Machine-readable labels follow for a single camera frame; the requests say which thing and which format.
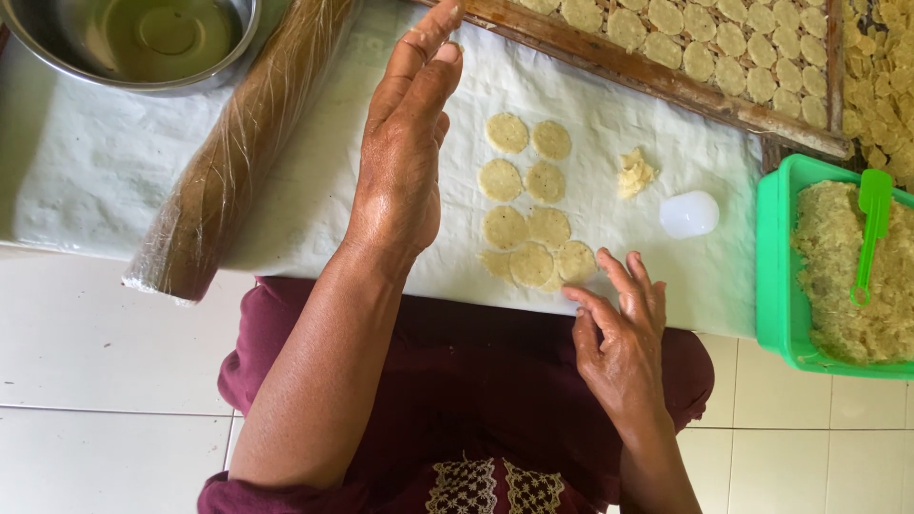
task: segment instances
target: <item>white tablecloth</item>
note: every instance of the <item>white tablecloth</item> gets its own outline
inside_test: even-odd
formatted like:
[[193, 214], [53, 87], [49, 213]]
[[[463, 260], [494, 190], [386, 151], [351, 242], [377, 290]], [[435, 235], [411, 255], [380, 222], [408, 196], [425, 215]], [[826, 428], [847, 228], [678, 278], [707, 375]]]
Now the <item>white tablecloth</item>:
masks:
[[[267, 4], [261, 38], [282, 12]], [[260, 193], [224, 267], [315, 277], [343, 237], [356, 185], [367, 105], [398, 36], [425, 8], [367, 0], [324, 86]], [[753, 337], [755, 136], [628, 90], [469, 24], [455, 33], [466, 49], [463, 79], [446, 107], [452, 127], [441, 151], [441, 233], [419, 258], [406, 291], [485, 305], [555, 313], [560, 294], [517, 289], [476, 260], [479, 230], [494, 207], [476, 172], [499, 155], [485, 120], [509, 111], [528, 126], [568, 127], [571, 157], [559, 163], [572, 239], [618, 255], [643, 254], [668, 282], [668, 320], [728, 336]], [[56, 73], [17, 41], [0, 59], [0, 241], [128, 260], [185, 163], [206, 137], [230, 85], [182, 99], [103, 89]], [[618, 154], [640, 146], [660, 169], [631, 200], [616, 198]], [[507, 156], [518, 169], [533, 149]], [[721, 221], [711, 234], [674, 241], [660, 228], [662, 199], [711, 193]], [[512, 202], [525, 212], [525, 194]], [[611, 294], [605, 277], [591, 285]]]

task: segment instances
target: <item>stainless steel bowl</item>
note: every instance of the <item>stainless steel bowl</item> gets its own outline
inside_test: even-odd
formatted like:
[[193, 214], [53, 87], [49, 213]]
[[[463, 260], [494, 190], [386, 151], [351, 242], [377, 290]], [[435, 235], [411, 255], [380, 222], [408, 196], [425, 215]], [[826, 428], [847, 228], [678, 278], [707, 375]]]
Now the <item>stainless steel bowl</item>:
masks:
[[77, 79], [185, 96], [229, 79], [263, 0], [0, 0], [0, 18], [47, 64]]

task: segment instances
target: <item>maroon dress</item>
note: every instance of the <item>maroon dress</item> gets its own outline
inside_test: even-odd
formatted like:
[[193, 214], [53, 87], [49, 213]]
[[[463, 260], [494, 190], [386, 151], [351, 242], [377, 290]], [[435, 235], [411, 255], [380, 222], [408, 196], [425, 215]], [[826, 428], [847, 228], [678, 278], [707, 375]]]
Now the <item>maroon dress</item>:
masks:
[[[314, 281], [261, 277], [218, 387], [247, 414]], [[339, 489], [211, 477], [206, 513], [593, 513], [619, 503], [622, 440], [575, 367], [574, 317], [403, 296], [365, 435]], [[714, 385], [701, 341], [668, 328], [677, 432]]]

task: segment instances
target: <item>forearm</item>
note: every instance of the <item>forearm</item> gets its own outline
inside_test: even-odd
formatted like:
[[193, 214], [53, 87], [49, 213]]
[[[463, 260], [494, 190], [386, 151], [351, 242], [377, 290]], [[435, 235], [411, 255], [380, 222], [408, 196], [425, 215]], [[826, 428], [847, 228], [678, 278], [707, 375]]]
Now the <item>forearm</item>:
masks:
[[263, 382], [230, 477], [338, 485], [375, 400], [413, 257], [344, 241]]
[[622, 512], [700, 513], [679, 454], [673, 420], [651, 412], [631, 426], [617, 426], [624, 448], [620, 478]]

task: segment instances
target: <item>green plastic scoop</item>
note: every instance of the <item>green plastic scoop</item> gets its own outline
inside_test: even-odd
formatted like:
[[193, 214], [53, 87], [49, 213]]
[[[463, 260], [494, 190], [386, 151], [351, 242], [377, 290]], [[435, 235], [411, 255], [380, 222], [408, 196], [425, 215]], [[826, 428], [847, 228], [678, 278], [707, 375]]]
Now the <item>green plastic scoop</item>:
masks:
[[851, 287], [851, 302], [862, 307], [869, 303], [869, 272], [873, 267], [873, 255], [876, 253], [876, 239], [884, 238], [888, 233], [888, 212], [892, 205], [892, 176], [877, 169], [865, 170], [860, 182], [860, 199], [857, 205], [866, 213], [866, 226], [863, 231], [863, 246], [860, 247], [856, 284]]

